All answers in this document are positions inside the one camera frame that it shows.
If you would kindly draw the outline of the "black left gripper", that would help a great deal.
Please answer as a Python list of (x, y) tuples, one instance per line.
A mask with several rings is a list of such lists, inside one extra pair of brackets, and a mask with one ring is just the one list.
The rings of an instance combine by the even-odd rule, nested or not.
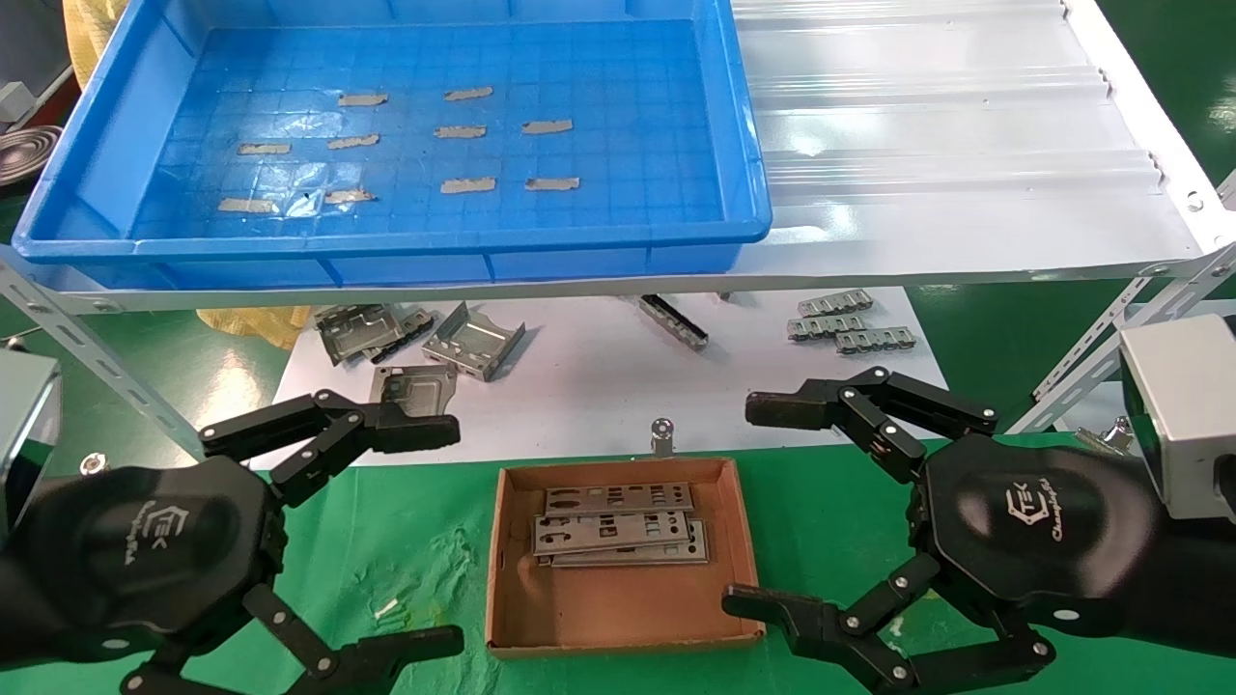
[[(231, 694), (182, 669), (256, 620), (303, 667), (287, 694), (389, 694), (405, 667), (461, 654), (464, 629), (403, 629), (331, 650), (269, 587), (288, 542), (281, 503), (295, 510), (365, 453), (460, 440), (454, 416), (323, 390), (204, 427), (213, 459), (194, 466), (40, 484), (19, 519), (19, 665), (154, 650), (121, 693)], [(268, 485), (241, 465), (287, 446), (295, 453)]]

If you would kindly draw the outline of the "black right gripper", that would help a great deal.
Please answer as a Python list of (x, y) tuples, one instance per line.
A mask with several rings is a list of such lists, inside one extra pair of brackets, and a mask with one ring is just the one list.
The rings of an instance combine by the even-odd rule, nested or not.
[[(1030, 681), (1051, 665), (1054, 646), (1031, 625), (1107, 637), (1131, 623), (1132, 586), (1162, 524), (1140, 463), (981, 437), (997, 427), (991, 406), (889, 369), (808, 378), (792, 393), (751, 392), (744, 416), (774, 430), (842, 432), (897, 484), (918, 480), (925, 519), (913, 540), (927, 553), (852, 606), (726, 587), (722, 610), (776, 626), (792, 655), (842, 667), (870, 694), (962, 694)], [(908, 424), (958, 440), (927, 458)], [(918, 655), (892, 650), (883, 629), (931, 591), (995, 638)]]

